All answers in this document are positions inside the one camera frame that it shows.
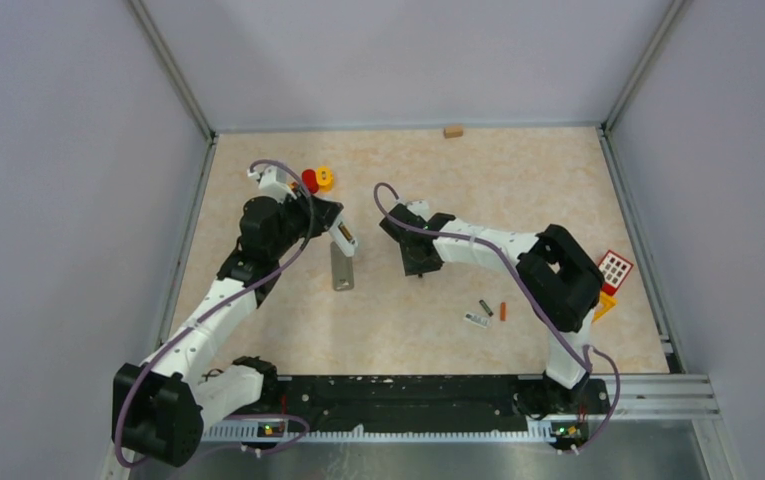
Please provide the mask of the white labelled AA battery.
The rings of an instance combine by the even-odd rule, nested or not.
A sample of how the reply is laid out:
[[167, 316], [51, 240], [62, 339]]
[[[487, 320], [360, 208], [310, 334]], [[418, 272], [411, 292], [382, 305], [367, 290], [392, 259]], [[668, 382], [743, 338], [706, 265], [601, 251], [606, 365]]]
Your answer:
[[474, 313], [466, 313], [464, 315], [464, 320], [468, 321], [474, 325], [477, 325], [481, 328], [488, 328], [491, 325], [491, 318], [490, 317], [484, 317], [478, 314]]

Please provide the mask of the white remote control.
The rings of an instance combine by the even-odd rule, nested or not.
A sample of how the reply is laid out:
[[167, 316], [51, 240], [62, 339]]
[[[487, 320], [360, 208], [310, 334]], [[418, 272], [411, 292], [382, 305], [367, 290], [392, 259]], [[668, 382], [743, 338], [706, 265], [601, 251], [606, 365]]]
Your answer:
[[358, 240], [347, 225], [343, 214], [339, 214], [335, 218], [332, 225], [328, 228], [328, 233], [345, 257], [352, 258], [355, 256]]

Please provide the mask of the dark green AA battery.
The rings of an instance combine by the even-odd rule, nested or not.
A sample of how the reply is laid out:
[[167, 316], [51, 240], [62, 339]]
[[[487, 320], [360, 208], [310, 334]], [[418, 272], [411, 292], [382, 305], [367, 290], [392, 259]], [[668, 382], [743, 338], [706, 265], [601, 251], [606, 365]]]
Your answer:
[[489, 307], [488, 303], [485, 300], [480, 299], [478, 303], [488, 317], [492, 317], [494, 315], [494, 312], [492, 311], [492, 309]]

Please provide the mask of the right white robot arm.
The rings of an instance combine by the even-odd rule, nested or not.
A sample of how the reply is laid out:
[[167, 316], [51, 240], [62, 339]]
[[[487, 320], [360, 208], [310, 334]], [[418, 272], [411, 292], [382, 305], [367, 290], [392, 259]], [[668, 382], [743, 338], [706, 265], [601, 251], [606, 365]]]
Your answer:
[[396, 204], [379, 226], [400, 245], [408, 275], [461, 263], [508, 273], [550, 331], [544, 375], [547, 404], [570, 412], [585, 397], [588, 343], [604, 276], [570, 232], [556, 224], [537, 233], [474, 225], [446, 213], [426, 219], [415, 204]]

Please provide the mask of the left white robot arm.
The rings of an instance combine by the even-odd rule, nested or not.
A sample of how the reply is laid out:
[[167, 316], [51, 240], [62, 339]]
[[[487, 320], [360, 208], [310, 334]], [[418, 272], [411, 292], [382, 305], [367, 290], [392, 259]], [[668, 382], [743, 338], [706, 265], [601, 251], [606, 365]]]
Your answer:
[[122, 467], [148, 459], [182, 466], [203, 434], [236, 410], [248, 406], [261, 414], [275, 407], [278, 386], [252, 366], [231, 365], [214, 380], [201, 377], [312, 239], [328, 234], [354, 255], [357, 239], [343, 211], [337, 201], [303, 193], [244, 204], [235, 247], [200, 305], [158, 350], [114, 376], [112, 441]]

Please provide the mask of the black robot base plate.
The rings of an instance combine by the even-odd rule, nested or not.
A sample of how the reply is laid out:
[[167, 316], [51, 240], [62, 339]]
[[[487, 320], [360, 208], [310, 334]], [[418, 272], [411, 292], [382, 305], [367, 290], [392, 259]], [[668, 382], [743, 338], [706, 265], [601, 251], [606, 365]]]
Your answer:
[[266, 381], [241, 414], [289, 414], [312, 432], [463, 434], [523, 432], [552, 415], [609, 410], [602, 380], [572, 390], [540, 375], [292, 376]]

